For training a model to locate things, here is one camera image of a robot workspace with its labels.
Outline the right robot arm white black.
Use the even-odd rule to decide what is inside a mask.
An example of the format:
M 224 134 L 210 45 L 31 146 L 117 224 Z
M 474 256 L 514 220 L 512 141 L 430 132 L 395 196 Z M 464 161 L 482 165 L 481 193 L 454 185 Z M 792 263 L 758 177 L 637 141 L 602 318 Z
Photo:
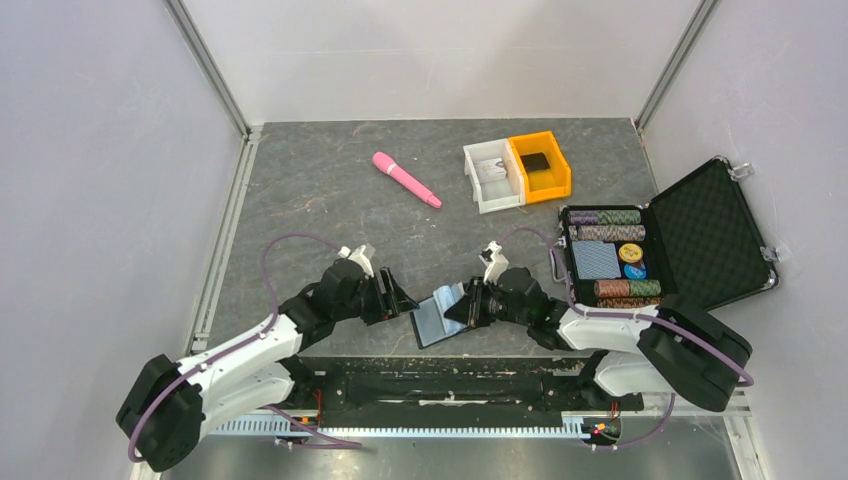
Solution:
M 472 278 L 446 318 L 469 329 L 495 322 L 526 328 L 549 350 L 590 350 L 589 374 L 577 382 L 580 400 L 602 408 L 615 397 L 669 393 L 712 412 L 750 386 L 748 340 L 687 297 L 671 294 L 636 309 L 589 307 L 549 296 L 526 268 L 496 282 Z

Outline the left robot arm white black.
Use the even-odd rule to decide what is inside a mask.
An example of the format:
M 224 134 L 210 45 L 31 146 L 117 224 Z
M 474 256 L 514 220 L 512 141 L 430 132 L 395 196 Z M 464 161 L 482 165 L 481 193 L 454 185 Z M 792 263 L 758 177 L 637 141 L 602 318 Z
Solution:
M 370 272 L 356 261 L 335 260 L 319 281 L 236 337 L 177 361 L 165 354 L 149 359 L 116 415 L 129 440 L 129 459 L 163 472 L 231 420 L 283 402 L 306 405 L 314 381 L 299 353 L 327 338 L 341 321 L 373 325 L 418 307 L 389 268 Z

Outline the black leather card holder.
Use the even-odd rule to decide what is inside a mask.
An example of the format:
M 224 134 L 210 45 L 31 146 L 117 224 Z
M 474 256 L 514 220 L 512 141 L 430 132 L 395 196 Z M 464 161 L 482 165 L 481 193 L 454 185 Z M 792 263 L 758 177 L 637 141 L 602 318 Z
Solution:
M 464 296 L 464 293 L 462 283 L 440 286 L 410 313 L 419 349 L 429 348 L 469 329 L 466 324 L 446 316 L 446 312 Z

